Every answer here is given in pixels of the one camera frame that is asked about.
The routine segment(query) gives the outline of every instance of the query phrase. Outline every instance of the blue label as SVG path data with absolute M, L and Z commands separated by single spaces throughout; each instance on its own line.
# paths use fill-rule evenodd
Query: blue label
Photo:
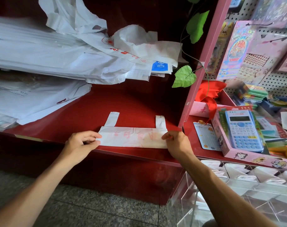
M 156 61 L 152 65 L 152 71 L 167 71 L 167 70 L 168 70 L 168 64 L 167 63 Z

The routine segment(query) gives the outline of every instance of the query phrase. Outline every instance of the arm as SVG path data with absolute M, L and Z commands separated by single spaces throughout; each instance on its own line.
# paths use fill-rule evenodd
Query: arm
M 183 132 L 169 131 L 162 139 L 166 140 L 171 155 L 193 179 L 218 226 L 277 227 L 196 158 L 190 141 Z
M 62 178 L 98 147 L 96 138 L 101 135 L 93 131 L 72 134 L 54 163 L 0 210 L 0 227 L 32 226 Z

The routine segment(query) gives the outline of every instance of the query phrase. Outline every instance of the calculator button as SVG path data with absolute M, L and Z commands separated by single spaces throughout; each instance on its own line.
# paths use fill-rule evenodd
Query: calculator button
M 238 126 L 244 127 L 244 123 L 243 123 L 243 122 L 239 122 L 239 123 L 238 123 Z

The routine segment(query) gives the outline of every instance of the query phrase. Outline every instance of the tile floor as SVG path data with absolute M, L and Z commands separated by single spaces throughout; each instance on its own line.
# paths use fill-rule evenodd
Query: tile floor
M 0 207 L 33 180 L 0 171 Z M 166 206 L 59 185 L 34 226 L 165 227 Z

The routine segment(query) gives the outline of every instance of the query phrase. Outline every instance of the red cloth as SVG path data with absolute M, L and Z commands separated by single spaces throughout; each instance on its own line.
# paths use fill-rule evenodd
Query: red cloth
M 214 98 L 218 97 L 218 93 L 221 92 L 225 87 L 226 83 L 221 81 L 212 80 L 210 82 L 210 88 L 207 80 L 203 80 L 198 89 L 195 101 L 205 102 L 209 107 L 209 120 L 214 118 L 217 110 L 217 103 Z

